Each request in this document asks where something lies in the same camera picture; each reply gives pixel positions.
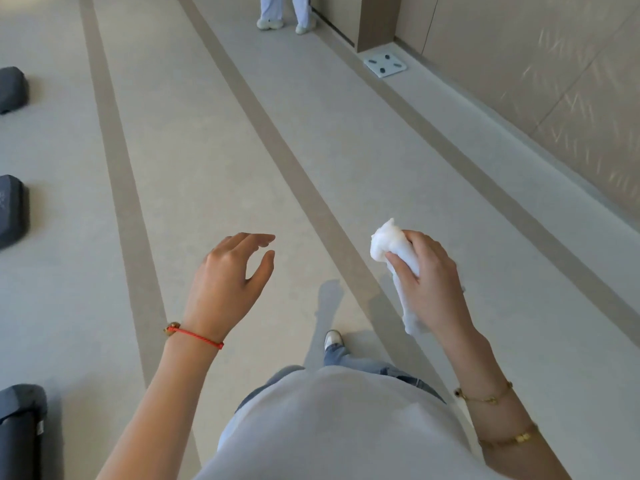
white tissue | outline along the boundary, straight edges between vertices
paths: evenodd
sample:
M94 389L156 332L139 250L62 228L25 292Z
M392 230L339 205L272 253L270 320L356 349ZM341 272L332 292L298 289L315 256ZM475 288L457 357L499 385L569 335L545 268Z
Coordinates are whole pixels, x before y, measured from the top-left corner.
M389 219L375 234L371 236L371 257L379 262L387 263L387 267L393 275L394 284L400 297L400 303L402 304L404 322L404 330L409 335L418 335L421 332L428 331L427 327L418 320L415 313L411 311L407 300L398 279L396 270L391 263L385 257L386 252L392 252L402 259L411 268L411 271L420 276L420 268L418 266L418 256L416 256L413 250L413 245L404 236L402 229L398 227L393 219Z

white pants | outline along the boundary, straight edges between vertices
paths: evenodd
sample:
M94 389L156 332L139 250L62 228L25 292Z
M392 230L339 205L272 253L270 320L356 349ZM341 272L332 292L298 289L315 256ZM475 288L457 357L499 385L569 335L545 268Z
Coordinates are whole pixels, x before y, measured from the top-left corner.
M260 0L261 18L267 20L282 20L282 0ZM309 26L309 0L293 0L298 24Z

forearm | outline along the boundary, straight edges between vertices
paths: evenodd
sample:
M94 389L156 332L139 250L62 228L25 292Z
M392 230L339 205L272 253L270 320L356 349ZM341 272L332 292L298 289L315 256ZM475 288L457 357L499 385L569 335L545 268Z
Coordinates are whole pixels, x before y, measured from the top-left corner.
M465 395L486 398L503 393L505 378L491 346L475 328L441 339ZM468 401L478 438L500 441L522 434L533 421L513 390L498 404ZM570 477L544 437L496 449L484 449L484 458L497 472L517 480L568 480Z
M98 480L175 480L217 349L176 334Z

hand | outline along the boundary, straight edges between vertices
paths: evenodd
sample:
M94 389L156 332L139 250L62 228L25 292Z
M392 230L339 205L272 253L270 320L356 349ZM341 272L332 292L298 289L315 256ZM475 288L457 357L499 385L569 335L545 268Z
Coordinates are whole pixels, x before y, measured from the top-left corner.
M274 239L271 234L241 232L224 238L207 254L191 285L182 324L185 330L224 341L260 297L273 272L275 252L265 253L250 279L246 279L246 263Z
M439 242L418 231L405 230L418 256L420 278L393 253L385 256L395 268L412 311L438 339L473 329L456 263Z

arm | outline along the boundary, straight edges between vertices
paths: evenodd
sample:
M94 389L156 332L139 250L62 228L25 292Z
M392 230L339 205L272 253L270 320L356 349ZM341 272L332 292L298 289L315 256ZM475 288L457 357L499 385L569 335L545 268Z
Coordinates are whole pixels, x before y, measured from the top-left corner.
M533 425L528 412L496 362L487 339L469 314L456 263L439 242L416 231L404 231L420 264L420 278L398 256L388 253L410 306L443 346L463 393L472 398L499 397L498 404L468 401L478 438L492 442L524 433ZM484 459L496 472L516 480L570 480L541 434L522 444L483 448Z
M214 342L244 318L273 272L268 251L251 279L249 257L275 236L240 233L227 237L204 259L191 286L182 327ZM176 333L147 392L98 480L175 480L207 371L218 349Z

